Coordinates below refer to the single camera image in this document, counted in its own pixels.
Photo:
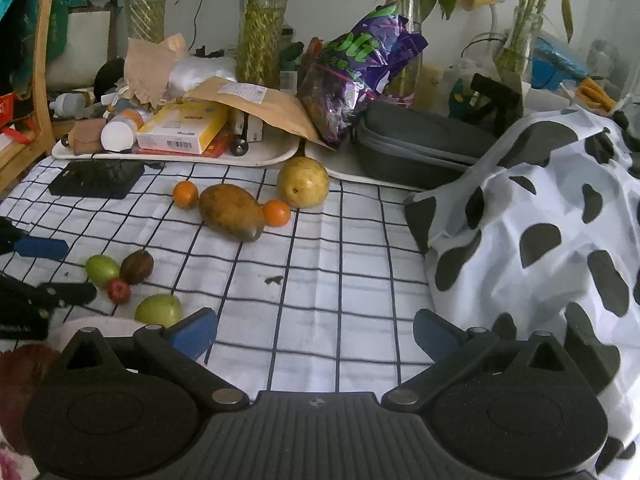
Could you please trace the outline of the brown paper envelope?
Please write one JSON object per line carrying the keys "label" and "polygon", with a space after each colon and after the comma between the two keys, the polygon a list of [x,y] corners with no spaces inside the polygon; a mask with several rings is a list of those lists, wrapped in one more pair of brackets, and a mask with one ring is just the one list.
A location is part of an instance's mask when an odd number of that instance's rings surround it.
{"label": "brown paper envelope", "polygon": [[186,92],[184,97],[230,106],[293,136],[329,147],[322,141],[303,104],[291,93],[212,77]]}

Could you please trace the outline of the small red fruit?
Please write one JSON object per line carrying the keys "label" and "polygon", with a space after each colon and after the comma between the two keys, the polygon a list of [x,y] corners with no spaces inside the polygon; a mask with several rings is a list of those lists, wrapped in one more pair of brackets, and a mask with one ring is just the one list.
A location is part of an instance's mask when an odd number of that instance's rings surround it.
{"label": "small red fruit", "polygon": [[128,304],[131,297],[131,288],[121,278],[113,278],[107,283],[106,293],[113,304]]}

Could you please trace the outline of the white round bottle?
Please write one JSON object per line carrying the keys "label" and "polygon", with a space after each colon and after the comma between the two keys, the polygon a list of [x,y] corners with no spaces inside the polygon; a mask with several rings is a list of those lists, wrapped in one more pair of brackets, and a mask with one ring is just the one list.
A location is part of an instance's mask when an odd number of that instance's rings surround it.
{"label": "white round bottle", "polygon": [[137,141],[139,124],[131,116],[120,114],[110,120],[102,129],[100,141],[107,152],[128,152]]}

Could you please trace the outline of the brown leather pouch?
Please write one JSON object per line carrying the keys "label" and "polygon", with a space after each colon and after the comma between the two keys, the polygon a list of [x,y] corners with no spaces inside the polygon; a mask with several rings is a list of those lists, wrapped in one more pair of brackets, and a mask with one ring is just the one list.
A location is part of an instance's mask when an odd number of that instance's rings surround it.
{"label": "brown leather pouch", "polygon": [[104,118],[78,120],[67,135],[68,146],[75,155],[102,152],[101,133],[105,126]]}

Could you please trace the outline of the right orange tangerine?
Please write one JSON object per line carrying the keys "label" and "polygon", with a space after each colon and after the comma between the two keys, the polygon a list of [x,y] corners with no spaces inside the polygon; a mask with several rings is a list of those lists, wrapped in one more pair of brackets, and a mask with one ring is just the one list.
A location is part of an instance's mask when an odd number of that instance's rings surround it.
{"label": "right orange tangerine", "polygon": [[282,200],[268,200],[268,202],[265,202],[262,205],[262,214],[266,225],[274,228],[286,226],[292,216],[290,206],[282,202]]}

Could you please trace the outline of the purple snack bag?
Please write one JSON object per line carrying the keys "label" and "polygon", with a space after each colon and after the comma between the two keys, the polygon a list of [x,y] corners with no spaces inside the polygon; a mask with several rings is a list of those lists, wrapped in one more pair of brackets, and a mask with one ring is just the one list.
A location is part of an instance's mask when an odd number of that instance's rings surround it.
{"label": "purple snack bag", "polygon": [[362,112],[427,47],[394,2],[378,6],[325,44],[298,87],[321,141],[339,148]]}

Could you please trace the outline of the yellow pear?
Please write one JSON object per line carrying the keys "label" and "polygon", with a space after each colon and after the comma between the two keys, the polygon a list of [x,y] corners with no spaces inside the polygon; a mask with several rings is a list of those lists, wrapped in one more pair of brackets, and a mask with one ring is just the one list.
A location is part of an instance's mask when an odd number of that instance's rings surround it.
{"label": "yellow pear", "polygon": [[280,199],[295,209],[320,206],[329,195],[330,179],[326,168],[306,156],[289,159],[277,178]]}

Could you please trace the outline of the cow print cloth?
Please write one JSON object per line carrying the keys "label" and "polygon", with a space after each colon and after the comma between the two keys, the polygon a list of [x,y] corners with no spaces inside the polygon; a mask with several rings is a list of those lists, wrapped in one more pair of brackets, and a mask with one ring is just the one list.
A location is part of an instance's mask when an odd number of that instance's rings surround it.
{"label": "cow print cloth", "polygon": [[622,113],[516,122],[462,177],[408,198],[431,308],[552,333],[608,418],[601,479],[639,474],[639,137]]}

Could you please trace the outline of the white tray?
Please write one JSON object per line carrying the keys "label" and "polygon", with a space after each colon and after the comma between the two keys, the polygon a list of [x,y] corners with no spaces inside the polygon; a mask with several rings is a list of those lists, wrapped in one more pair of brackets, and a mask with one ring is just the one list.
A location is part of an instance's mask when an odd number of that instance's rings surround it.
{"label": "white tray", "polygon": [[233,156],[224,153],[217,158],[205,156],[149,153],[99,153],[75,155],[70,148],[66,148],[61,141],[55,144],[51,156],[58,160],[111,159],[111,160],[144,160],[145,162],[194,162],[217,166],[259,168],[269,167],[285,162],[296,154],[300,138],[278,129],[268,129],[264,133],[262,142],[251,143],[248,152],[243,156]]}

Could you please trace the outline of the black phone stand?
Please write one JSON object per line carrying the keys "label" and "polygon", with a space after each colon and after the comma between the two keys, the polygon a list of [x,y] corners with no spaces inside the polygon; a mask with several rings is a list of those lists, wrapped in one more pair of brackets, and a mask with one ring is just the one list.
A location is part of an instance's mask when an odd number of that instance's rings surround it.
{"label": "black phone stand", "polygon": [[490,132],[496,139],[523,117],[521,92],[480,73],[474,75],[471,89],[480,97],[480,105],[473,108],[466,121]]}

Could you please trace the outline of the orange tangerine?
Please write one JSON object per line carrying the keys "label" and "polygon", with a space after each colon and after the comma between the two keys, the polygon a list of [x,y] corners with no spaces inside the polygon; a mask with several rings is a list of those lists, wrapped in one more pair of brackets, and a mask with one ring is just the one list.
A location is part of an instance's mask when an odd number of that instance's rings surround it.
{"label": "orange tangerine", "polygon": [[290,206],[282,202],[282,200],[268,200],[268,202],[265,202],[262,205],[262,214],[266,225],[274,228],[286,226],[292,216]]}
{"label": "orange tangerine", "polygon": [[198,187],[191,181],[178,182],[172,190],[172,200],[175,205],[184,210],[198,206]]}

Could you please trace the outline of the dark brown passion fruit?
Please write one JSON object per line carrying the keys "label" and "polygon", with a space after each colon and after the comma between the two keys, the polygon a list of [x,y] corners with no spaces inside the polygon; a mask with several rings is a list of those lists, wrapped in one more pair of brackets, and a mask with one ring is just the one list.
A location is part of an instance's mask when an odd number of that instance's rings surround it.
{"label": "dark brown passion fruit", "polygon": [[130,254],[120,266],[119,277],[129,285],[147,280],[154,270],[154,259],[145,249]]}

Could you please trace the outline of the brown mango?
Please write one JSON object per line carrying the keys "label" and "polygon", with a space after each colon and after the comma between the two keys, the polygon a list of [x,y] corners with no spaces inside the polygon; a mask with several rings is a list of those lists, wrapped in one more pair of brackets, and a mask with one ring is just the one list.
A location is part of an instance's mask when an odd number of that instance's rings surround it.
{"label": "brown mango", "polygon": [[200,194],[198,212],[206,226],[243,243],[262,236],[265,216],[253,195],[234,184],[209,186]]}

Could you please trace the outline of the middle glass plant vase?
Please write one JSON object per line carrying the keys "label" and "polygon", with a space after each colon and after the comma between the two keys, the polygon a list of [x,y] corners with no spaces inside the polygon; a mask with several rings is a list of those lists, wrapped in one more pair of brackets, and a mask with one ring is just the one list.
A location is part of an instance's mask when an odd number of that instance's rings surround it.
{"label": "middle glass plant vase", "polygon": [[276,88],[279,44],[288,0],[241,0],[241,28],[236,78]]}

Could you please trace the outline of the green round fruit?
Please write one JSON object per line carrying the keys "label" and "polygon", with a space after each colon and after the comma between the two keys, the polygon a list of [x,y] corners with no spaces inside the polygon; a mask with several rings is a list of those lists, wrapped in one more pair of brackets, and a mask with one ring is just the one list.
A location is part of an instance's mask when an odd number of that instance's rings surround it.
{"label": "green round fruit", "polygon": [[119,278],[119,264],[109,256],[94,255],[87,259],[85,270],[89,281],[104,289],[111,280]]}

